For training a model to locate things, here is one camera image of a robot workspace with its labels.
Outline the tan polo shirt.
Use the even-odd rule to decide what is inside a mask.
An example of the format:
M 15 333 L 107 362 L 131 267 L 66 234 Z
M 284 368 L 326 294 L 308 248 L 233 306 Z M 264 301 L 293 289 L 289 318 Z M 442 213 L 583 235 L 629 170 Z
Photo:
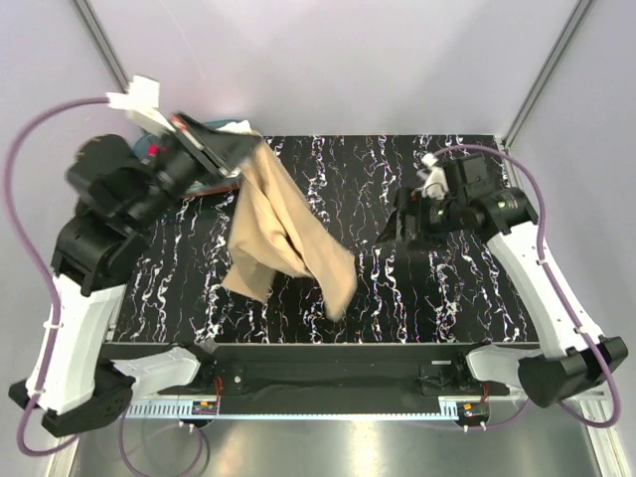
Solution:
M 354 255 L 313 215 L 305 196 L 261 143 L 242 169 L 223 287 L 263 302 L 276 273 L 317 281 L 332 321 L 344 317 L 357 287 Z

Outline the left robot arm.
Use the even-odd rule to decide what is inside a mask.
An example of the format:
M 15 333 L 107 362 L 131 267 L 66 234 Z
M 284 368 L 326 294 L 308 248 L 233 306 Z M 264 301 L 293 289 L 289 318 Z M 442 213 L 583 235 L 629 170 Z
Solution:
M 106 427 L 136 399 L 164 391 L 201 394 L 214 383 L 210 345 L 174 344 L 133 359 L 101 352 L 138 258 L 156 221 L 196 181 L 224 180 L 260 144 L 250 133 L 220 131 L 175 115 L 156 155 L 142 162 L 120 136 L 89 140 L 68 170 L 79 200 L 51 260 L 58 299 L 31 377 L 10 399 L 43 411 L 43 428 L 66 437 Z

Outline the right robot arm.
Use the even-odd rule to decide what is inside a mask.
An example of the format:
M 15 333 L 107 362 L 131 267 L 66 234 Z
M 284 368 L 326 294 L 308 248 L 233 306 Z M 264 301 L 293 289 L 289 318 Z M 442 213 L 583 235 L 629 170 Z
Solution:
M 583 310 L 539 236 L 539 216 L 523 191 L 449 192 L 442 199 L 401 188 L 379 243 L 441 247 L 451 234 L 471 231 L 500 262 L 539 338 L 535 351 L 481 345 L 451 369 L 451 382 L 473 394 L 486 382 L 520 388 L 539 407 L 587 392 L 609 380 L 628 356 Z

